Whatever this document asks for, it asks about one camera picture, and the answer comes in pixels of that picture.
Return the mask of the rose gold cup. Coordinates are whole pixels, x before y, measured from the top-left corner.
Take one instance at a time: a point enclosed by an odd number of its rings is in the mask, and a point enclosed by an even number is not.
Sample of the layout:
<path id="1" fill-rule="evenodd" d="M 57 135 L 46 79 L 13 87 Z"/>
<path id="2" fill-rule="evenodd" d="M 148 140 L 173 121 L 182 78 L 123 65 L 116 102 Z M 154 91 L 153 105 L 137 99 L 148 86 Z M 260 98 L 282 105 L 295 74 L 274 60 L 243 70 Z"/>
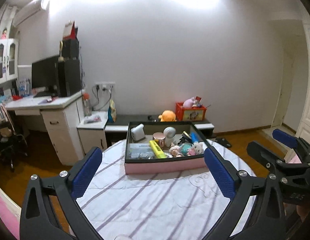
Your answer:
<path id="1" fill-rule="evenodd" d="M 156 132 L 153 134 L 153 140 L 159 145 L 160 148 L 165 147 L 166 136 L 162 132 Z"/>

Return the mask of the black computer tower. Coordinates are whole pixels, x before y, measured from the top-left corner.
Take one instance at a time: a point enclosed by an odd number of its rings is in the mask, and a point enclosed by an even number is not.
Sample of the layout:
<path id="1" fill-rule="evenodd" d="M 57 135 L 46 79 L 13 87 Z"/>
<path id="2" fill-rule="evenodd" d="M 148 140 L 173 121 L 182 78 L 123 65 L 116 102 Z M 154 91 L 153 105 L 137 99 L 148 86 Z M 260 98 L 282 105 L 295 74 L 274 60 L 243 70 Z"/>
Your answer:
<path id="1" fill-rule="evenodd" d="M 58 97 L 69 97 L 81 90 L 81 71 L 78 59 L 56 63 L 55 76 Z"/>

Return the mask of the pale-haired doll figure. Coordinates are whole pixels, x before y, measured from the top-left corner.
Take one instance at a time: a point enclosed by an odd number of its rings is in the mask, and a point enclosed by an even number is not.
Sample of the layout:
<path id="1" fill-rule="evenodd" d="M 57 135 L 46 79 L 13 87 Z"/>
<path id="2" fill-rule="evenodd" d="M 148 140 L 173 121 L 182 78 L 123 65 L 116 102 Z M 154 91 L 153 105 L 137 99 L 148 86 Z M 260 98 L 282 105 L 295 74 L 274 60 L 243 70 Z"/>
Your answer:
<path id="1" fill-rule="evenodd" d="M 169 149 L 169 153 L 174 157 L 174 158 L 178 158 L 178 157 L 183 157 L 184 154 L 182 154 L 180 152 L 180 146 L 178 145 L 174 145 L 174 146 L 171 146 L 170 149 Z"/>

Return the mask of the clear plastic package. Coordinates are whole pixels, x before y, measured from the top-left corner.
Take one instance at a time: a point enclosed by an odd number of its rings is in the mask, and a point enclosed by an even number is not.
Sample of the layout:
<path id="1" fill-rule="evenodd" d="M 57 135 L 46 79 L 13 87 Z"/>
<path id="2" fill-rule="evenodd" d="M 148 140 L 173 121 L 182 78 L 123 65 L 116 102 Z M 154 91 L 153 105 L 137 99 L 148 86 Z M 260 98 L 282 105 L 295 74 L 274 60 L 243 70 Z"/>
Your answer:
<path id="1" fill-rule="evenodd" d="M 154 159 L 155 154 L 149 144 L 129 144 L 128 159 Z"/>

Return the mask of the black speaker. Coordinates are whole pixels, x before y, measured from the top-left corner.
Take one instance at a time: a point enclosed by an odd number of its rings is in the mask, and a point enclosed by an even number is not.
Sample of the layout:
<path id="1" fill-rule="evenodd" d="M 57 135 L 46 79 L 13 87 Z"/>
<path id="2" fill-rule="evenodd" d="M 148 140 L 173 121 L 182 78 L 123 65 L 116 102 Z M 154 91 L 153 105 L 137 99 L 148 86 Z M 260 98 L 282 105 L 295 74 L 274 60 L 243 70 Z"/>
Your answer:
<path id="1" fill-rule="evenodd" d="M 62 41 L 62 56 L 66 59 L 79 58 L 79 41 L 77 39 L 68 39 Z"/>

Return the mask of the yellow highlighter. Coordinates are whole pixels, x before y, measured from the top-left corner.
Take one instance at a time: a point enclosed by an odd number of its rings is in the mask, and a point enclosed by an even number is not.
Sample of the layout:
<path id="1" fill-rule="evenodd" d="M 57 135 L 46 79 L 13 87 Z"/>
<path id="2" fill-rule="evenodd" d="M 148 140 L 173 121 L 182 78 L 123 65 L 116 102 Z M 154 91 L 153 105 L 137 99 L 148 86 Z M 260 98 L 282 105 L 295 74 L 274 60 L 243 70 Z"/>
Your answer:
<path id="1" fill-rule="evenodd" d="M 164 153 L 164 151 L 160 148 L 160 146 L 157 144 L 155 140 L 150 140 L 149 145 L 154 152 L 157 159 L 166 159 L 167 156 Z"/>

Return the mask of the silver white astronaut figure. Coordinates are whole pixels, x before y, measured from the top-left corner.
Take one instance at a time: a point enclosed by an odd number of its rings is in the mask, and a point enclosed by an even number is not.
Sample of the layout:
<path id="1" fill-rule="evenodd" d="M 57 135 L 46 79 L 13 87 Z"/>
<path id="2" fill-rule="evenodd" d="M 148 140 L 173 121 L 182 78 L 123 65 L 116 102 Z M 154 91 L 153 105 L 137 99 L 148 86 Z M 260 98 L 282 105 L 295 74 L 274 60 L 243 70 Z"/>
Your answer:
<path id="1" fill-rule="evenodd" d="M 164 129 L 163 134 L 165 135 L 165 146 L 170 147 L 170 145 L 174 142 L 176 129 L 172 126 L 169 126 Z"/>

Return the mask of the teal round case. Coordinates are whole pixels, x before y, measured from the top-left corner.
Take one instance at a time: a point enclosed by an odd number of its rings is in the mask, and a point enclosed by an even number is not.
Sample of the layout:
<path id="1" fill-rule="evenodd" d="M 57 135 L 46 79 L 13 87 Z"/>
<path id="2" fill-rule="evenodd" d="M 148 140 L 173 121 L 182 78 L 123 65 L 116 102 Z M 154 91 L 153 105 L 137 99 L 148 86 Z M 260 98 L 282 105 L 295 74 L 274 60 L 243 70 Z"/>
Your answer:
<path id="1" fill-rule="evenodd" d="M 184 156 L 188 156 L 189 151 L 192 149 L 192 144 L 185 142 L 180 145 L 179 147 L 179 153 L 181 153 Z"/>

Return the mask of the pink plush toy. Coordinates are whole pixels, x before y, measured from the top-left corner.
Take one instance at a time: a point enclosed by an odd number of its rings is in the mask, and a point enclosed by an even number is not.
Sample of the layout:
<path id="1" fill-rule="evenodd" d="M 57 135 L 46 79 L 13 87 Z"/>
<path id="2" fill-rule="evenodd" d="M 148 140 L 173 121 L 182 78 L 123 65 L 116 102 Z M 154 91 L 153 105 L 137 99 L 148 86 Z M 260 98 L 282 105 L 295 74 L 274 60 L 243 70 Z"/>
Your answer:
<path id="1" fill-rule="evenodd" d="M 195 102 L 196 102 L 196 98 L 192 97 L 192 98 L 185 100 L 182 106 L 183 108 L 192 108 Z"/>

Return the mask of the blue highlighter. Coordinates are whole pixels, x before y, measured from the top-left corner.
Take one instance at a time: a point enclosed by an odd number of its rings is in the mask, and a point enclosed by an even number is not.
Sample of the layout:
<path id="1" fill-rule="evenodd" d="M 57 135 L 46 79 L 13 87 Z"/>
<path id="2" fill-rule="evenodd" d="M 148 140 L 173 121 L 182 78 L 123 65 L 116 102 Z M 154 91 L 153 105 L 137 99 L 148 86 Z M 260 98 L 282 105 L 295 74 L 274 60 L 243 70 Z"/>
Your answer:
<path id="1" fill-rule="evenodd" d="M 200 136 L 195 132 L 191 132 L 190 136 L 191 136 L 191 141 L 193 144 L 201 141 Z"/>

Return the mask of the pink box with black rim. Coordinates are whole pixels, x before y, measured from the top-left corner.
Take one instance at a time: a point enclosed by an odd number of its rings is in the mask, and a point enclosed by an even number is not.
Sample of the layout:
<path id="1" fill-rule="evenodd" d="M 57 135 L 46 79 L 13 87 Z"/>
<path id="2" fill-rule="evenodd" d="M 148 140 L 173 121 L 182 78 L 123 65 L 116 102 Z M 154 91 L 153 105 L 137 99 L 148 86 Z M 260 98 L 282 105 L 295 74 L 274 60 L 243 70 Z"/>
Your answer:
<path id="1" fill-rule="evenodd" d="M 134 141 L 131 137 L 131 128 L 143 124 L 145 138 L 140 141 Z M 177 145 L 183 131 L 186 131 L 189 135 L 191 132 L 197 133 L 202 144 L 203 154 L 200 155 L 188 155 L 183 157 L 174 158 L 170 153 L 170 147 L 164 147 L 162 150 L 166 154 L 166 159 L 128 159 L 127 152 L 129 144 L 149 144 L 150 140 L 153 140 L 153 134 L 156 132 L 162 132 L 165 128 L 172 126 L 176 129 L 176 135 L 174 142 L 170 145 Z M 209 142 L 205 139 L 205 136 L 192 124 L 191 122 L 130 122 L 127 131 L 126 149 L 125 149 L 125 173 L 126 174 L 153 174 L 153 173 L 169 173 L 184 170 L 191 170 L 196 168 L 205 167 L 204 163 L 204 150 L 209 146 Z"/>

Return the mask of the black hair clip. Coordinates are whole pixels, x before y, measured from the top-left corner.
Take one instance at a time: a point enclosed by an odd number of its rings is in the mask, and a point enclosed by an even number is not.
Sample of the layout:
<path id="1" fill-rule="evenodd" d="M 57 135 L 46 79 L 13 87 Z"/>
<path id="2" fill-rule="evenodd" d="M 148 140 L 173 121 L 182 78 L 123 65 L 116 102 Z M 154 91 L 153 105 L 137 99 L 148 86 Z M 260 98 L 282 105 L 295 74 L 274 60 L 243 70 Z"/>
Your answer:
<path id="1" fill-rule="evenodd" d="M 183 143 L 185 143 L 185 142 L 187 142 L 187 138 L 184 136 L 184 135 L 182 135 L 181 137 L 180 137 L 180 139 L 179 139 L 179 141 L 177 142 L 177 145 L 182 145 Z"/>

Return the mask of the white glass-door cabinet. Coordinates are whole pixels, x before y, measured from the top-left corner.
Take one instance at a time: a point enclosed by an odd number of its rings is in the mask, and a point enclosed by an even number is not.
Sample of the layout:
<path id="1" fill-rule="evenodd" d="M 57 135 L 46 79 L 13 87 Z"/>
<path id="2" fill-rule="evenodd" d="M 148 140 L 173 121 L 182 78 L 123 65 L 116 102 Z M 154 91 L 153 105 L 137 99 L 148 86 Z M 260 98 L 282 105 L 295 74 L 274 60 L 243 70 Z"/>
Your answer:
<path id="1" fill-rule="evenodd" d="M 0 85 L 18 77 L 17 39 L 0 39 Z"/>

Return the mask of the white plug night light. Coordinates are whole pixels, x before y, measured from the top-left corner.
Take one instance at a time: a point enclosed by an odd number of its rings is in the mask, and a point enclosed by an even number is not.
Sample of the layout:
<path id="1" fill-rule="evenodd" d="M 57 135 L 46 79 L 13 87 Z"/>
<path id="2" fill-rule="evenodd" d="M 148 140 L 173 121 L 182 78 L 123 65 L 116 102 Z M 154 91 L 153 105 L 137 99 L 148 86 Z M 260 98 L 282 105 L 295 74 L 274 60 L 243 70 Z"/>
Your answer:
<path id="1" fill-rule="evenodd" d="M 144 125 L 139 124 L 131 128 L 131 137 L 134 141 L 140 141 L 145 138 Z"/>

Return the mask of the pink block cat toy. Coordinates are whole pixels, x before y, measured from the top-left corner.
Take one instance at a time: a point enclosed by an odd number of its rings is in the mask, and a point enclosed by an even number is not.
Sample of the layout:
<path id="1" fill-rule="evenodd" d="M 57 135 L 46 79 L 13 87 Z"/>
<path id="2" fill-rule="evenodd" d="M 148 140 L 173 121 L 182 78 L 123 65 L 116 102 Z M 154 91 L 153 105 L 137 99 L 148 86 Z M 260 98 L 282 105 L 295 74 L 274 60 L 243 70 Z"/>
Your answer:
<path id="1" fill-rule="evenodd" d="M 194 142 L 189 148 L 188 155 L 200 155 L 203 154 L 202 144 L 199 142 Z"/>

